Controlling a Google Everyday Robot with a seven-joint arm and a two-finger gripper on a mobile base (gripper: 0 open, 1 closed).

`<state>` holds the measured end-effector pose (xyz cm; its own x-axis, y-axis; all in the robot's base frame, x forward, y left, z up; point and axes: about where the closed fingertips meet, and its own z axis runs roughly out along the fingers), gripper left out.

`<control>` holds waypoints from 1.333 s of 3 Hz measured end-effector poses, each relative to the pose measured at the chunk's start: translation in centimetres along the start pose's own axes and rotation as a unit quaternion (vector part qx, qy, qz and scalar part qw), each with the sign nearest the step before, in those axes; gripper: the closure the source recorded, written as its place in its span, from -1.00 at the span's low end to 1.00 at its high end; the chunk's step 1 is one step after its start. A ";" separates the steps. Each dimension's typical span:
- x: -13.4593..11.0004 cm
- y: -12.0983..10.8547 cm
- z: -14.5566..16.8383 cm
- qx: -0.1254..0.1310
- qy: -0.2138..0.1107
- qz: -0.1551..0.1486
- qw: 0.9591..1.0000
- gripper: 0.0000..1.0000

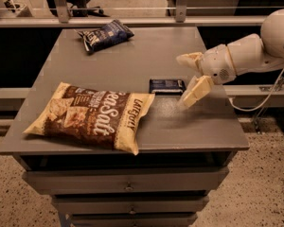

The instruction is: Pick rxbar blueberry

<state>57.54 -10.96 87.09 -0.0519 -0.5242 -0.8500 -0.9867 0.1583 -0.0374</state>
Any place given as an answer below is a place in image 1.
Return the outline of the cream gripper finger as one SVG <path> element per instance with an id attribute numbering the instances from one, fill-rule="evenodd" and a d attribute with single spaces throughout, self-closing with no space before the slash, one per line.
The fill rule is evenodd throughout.
<path id="1" fill-rule="evenodd" d="M 209 94 L 214 85 L 210 76 L 193 77 L 177 102 L 179 109 L 188 109 Z"/>
<path id="2" fill-rule="evenodd" d="M 199 60 L 202 57 L 202 55 L 203 54 L 201 52 L 193 52 L 193 53 L 180 55 L 176 58 L 176 60 L 180 65 L 190 67 L 194 71 L 199 72 L 200 71 Z"/>

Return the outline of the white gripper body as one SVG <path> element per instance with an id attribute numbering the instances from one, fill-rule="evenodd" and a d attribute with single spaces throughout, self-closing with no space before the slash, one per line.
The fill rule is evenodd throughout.
<path id="1" fill-rule="evenodd" d="M 236 78 L 236 71 L 231 61 L 229 49 L 219 44 L 205 51 L 200 60 L 201 72 L 212 77 L 215 84 L 225 84 Z"/>

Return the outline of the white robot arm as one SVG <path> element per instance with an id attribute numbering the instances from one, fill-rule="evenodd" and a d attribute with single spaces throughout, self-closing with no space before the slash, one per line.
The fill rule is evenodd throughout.
<path id="1" fill-rule="evenodd" d="M 225 84 L 246 73 L 266 73 L 284 68 L 284 9 L 271 13 L 260 35 L 251 34 L 230 44 L 176 58 L 181 65 L 201 74 L 194 76 L 178 101 L 186 110 L 205 97 L 214 84 Z"/>

